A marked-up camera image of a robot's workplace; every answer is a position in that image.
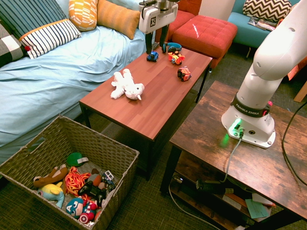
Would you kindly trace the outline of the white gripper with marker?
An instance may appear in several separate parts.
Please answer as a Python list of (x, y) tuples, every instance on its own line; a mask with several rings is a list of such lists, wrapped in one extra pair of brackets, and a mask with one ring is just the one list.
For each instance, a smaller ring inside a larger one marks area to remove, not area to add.
[(139, 3), (139, 11), (141, 12), (139, 29), (146, 34), (146, 54), (151, 53), (153, 31), (159, 28), (162, 28), (159, 45), (162, 53), (165, 53), (168, 24), (172, 23), (177, 16), (177, 2), (175, 0), (143, 0)]

